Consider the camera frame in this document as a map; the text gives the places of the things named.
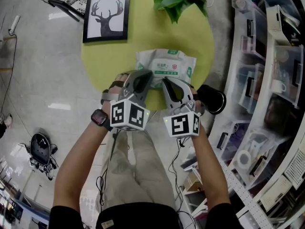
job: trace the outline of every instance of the black t-shirt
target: black t-shirt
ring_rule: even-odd
[[[49,229],[83,229],[81,215],[72,208],[55,206],[51,209]],[[166,205],[131,203],[110,207],[102,211],[96,229],[166,228],[180,229],[178,214]],[[220,204],[208,214],[206,229],[242,229],[230,204]]]

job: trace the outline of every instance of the tiled floor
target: tiled floor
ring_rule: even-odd
[[[3,108],[4,114],[12,114],[13,125],[0,139],[0,157],[3,158],[0,166],[5,162],[7,164],[4,170],[7,173],[5,179],[11,178],[10,183],[21,190],[32,168],[25,149],[18,144],[28,143],[31,136],[42,128],[50,135],[51,142],[58,146],[59,150],[54,156],[61,165],[89,123],[91,113],[100,106],[101,93],[91,85],[80,59],[82,24],[69,17],[50,19],[59,13],[58,9],[41,0],[0,0],[0,23],[5,17],[4,36],[8,35],[6,31],[14,17],[21,15],[15,31],[18,36],[15,68]],[[221,89],[226,79],[232,43],[229,0],[215,0],[208,13],[215,41],[215,63],[207,82]],[[14,43],[11,40],[7,44],[11,54],[6,64],[12,59]],[[2,73],[1,77],[0,103],[3,101],[10,74]],[[163,113],[158,113],[147,126],[147,130],[167,170],[177,146],[175,139],[169,138],[166,133],[161,121],[162,115]],[[204,118],[211,122],[208,113]],[[176,162],[179,184],[186,175],[179,169],[179,163],[188,146],[186,145]],[[98,150],[81,195],[82,218],[93,227],[97,216],[94,207],[98,192],[95,180],[100,174],[104,147],[101,146]],[[30,181],[26,195],[33,198],[40,184],[42,189],[37,202],[51,208],[54,181],[49,181],[37,170]]]

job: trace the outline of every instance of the black cylinder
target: black cylinder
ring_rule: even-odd
[[[217,115],[224,110],[227,99],[225,94],[208,85],[202,85],[198,91],[198,97],[204,103],[205,109],[213,115]]]

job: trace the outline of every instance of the white mug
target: white mug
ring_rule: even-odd
[[[274,93],[281,94],[282,92],[286,92],[287,88],[286,85],[279,80],[273,79],[271,83],[271,91]]]

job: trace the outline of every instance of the round yellow table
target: round yellow table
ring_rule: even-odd
[[[92,84],[102,92],[117,74],[135,69],[136,52],[157,48],[197,58],[191,84],[198,89],[214,59],[208,19],[193,4],[183,11],[178,24],[172,24],[165,11],[153,9],[153,0],[130,0],[128,40],[82,44],[81,58]],[[151,111],[165,109],[162,89],[151,89],[145,103]]]

